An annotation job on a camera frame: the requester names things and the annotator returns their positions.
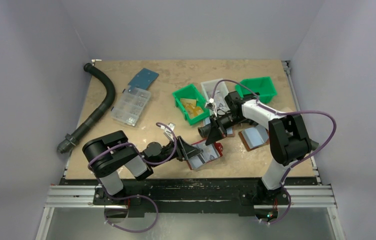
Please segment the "white plastic bin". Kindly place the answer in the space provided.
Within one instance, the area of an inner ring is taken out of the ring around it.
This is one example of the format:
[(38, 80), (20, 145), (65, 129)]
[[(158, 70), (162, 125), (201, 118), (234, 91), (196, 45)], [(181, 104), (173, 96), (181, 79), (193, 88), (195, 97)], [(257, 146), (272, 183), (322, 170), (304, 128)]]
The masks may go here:
[[(213, 90), (215, 89), (215, 86), (217, 82), (222, 80), (221, 78), (209, 80), (209, 81), (203, 81), (200, 83), (201, 92), (205, 98), (206, 101), (208, 101), (212, 97)], [(215, 93), (214, 93), (214, 102), (216, 103), (217, 107), (217, 113), (224, 113), (229, 111), (228, 105), (225, 101), (225, 97), (228, 95), (229, 90), (226, 86), (225, 82), (221, 82), (217, 85)]]

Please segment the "green bin with yellow items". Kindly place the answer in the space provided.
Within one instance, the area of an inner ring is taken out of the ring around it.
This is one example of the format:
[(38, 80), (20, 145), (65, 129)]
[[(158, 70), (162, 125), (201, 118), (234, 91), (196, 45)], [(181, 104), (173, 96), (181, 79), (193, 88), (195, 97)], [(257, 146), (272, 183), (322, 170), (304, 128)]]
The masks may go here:
[(184, 119), (192, 126), (210, 116), (205, 108), (206, 100), (198, 89), (189, 84), (172, 93), (175, 106), (182, 112)]

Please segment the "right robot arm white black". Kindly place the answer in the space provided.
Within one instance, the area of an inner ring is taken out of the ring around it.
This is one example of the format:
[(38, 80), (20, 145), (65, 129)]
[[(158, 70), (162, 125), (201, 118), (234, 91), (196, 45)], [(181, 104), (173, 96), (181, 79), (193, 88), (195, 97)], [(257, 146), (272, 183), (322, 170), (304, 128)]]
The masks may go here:
[(264, 204), (276, 198), (286, 171), (313, 150), (304, 120), (300, 114), (281, 112), (261, 104), (253, 94), (240, 96), (229, 92), (224, 98), (229, 111), (222, 116), (210, 116), (209, 124), (199, 127), (199, 135), (210, 145), (227, 137), (227, 129), (246, 120), (257, 123), (268, 132), (272, 160), (261, 178), (256, 196)]

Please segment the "red leather card holder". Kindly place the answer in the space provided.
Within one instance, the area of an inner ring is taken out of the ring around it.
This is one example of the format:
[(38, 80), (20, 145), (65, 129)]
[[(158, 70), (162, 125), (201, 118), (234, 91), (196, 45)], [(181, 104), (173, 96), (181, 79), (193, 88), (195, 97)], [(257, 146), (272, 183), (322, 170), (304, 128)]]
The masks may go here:
[(187, 160), (187, 165), (190, 170), (196, 170), (201, 166), (223, 156), (223, 146), (221, 143), (215, 142), (213, 144), (206, 145), (205, 142), (206, 140), (203, 139), (192, 144), (192, 146), (202, 150), (202, 153)]

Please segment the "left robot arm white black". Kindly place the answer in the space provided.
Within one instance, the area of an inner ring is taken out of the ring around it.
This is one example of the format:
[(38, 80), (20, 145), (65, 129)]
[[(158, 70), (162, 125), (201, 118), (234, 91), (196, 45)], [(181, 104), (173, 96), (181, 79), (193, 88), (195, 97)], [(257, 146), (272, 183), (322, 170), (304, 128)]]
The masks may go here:
[(125, 187), (118, 174), (120, 167), (126, 167), (136, 180), (141, 181), (154, 173), (153, 167), (172, 159), (187, 161), (202, 154), (203, 150), (177, 136), (167, 145), (151, 142), (139, 151), (119, 130), (90, 140), (82, 152), (88, 160), (88, 169), (105, 188), (106, 199), (118, 205), (125, 199)]

